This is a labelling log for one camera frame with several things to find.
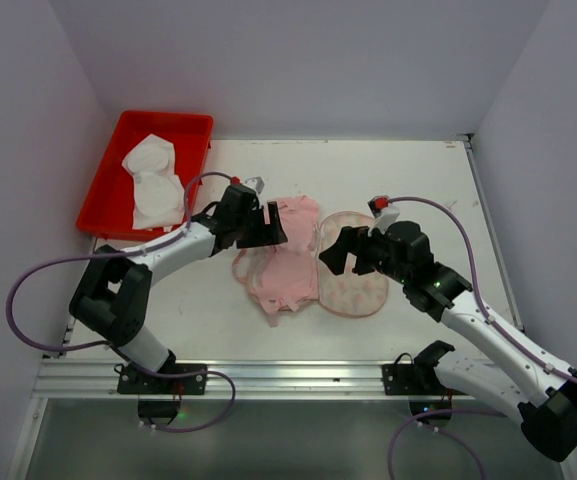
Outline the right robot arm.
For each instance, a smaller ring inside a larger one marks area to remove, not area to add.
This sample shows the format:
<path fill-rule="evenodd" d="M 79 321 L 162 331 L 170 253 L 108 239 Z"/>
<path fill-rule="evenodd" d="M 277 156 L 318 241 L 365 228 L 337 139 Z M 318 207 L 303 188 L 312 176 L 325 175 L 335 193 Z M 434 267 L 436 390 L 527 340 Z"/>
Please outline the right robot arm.
<path fill-rule="evenodd" d="M 354 256 L 353 273 L 379 273 L 401 284 L 409 303 L 469 341 L 486 359 L 472 360 L 435 341 L 413 360 L 410 380 L 422 390 L 469 395 L 516 422 L 528 442 L 556 462 L 577 447 L 577 368 L 479 306 L 473 286 L 436 261 L 428 237 L 411 221 L 380 232 L 345 226 L 320 260 L 334 275 Z"/>

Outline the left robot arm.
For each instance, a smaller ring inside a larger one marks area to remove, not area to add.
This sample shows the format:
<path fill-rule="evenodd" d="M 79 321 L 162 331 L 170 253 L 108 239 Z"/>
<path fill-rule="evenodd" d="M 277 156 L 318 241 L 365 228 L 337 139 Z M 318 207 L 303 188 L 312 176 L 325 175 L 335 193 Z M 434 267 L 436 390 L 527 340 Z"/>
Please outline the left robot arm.
<path fill-rule="evenodd" d="M 278 203 L 262 203 L 255 189 L 231 184 L 220 200 L 168 234 L 139 247 L 99 248 L 89 259 L 69 313 L 137 369 L 163 377 L 175 356 L 145 325 L 151 288 L 231 247 L 286 242 Z"/>

